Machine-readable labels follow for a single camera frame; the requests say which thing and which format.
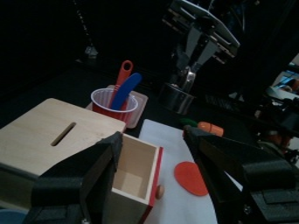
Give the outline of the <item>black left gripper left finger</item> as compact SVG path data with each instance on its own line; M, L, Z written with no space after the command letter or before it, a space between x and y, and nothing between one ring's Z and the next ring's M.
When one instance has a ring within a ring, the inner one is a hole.
M122 134L62 159L34 181L22 224L108 224L108 199Z

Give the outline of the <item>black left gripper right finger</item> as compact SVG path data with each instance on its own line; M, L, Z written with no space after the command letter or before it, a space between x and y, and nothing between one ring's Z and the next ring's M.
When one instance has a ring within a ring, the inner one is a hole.
M299 182L283 158L190 126L182 139L218 224L299 224Z

